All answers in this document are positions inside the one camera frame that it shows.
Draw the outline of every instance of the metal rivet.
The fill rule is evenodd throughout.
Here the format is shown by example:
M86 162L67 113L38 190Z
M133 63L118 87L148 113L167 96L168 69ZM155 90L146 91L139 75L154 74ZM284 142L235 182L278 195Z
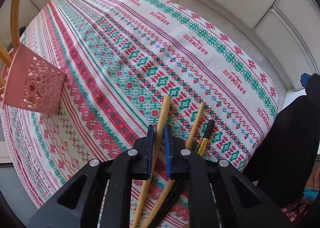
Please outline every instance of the metal rivet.
M219 161L219 165L220 165L220 166L223 166L223 167L226 167L226 166L229 165L229 162L228 162L227 160L225 160L225 159L221 159L221 160Z
M190 154L191 154L191 151L185 148L185 149L182 149L182 150L180 151L180 153L181 153L182 155L190 155Z
M128 150L128 155L137 155L138 151L136 149Z
M99 160L98 159L91 159L90 160L90 166L97 166L97 165L99 165Z

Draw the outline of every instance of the person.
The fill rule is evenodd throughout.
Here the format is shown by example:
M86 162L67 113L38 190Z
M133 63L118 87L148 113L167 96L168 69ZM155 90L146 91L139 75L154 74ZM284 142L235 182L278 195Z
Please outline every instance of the person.
M320 75L307 81L306 94L296 98L276 117L268 135L243 171L250 181L302 227L319 227L320 197L303 200L320 141ZM313 176L319 187L320 167Z

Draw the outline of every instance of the pink plastic container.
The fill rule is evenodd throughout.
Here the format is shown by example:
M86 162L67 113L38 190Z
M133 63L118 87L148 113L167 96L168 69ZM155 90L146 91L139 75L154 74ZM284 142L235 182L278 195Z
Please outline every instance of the pink plastic container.
M64 77L63 71L21 43L9 68L3 104L59 114Z

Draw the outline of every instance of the red and green tablecloth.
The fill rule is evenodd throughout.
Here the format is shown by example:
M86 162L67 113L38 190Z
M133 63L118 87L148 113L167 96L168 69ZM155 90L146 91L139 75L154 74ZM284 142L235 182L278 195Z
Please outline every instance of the red and green tablecloth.
M167 123L187 139L205 102L196 136L216 127L204 155L242 170L277 114L270 78L241 48L197 14L169 0L52 0L23 43L67 74L60 114L4 106L1 120L13 164L37 207L90 159L115 158L156 125L164 95ZM142 219L166 183L164 149ZM132 188L133 218L141 181ZM184 227L182 195L162 227Z

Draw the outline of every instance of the floor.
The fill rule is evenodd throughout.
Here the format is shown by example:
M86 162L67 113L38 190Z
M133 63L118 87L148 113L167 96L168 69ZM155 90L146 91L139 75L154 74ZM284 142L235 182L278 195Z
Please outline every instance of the floor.
M223 15L216 12L199 0L171 0L178 3L215 25L222 32L228 35L242 50L244 50L271 78L276 87L276 92L279 98L279 108L282 108L284 98L287 93L280 76L259 50L259 48L234 24L227 20ZM0 142L4 141L2 128L0 129ZM26 225L31 216L36 212L36 207L32 203L25 189L23 188L17 173L13 167L0 167L0 190L6 198L8 204Z

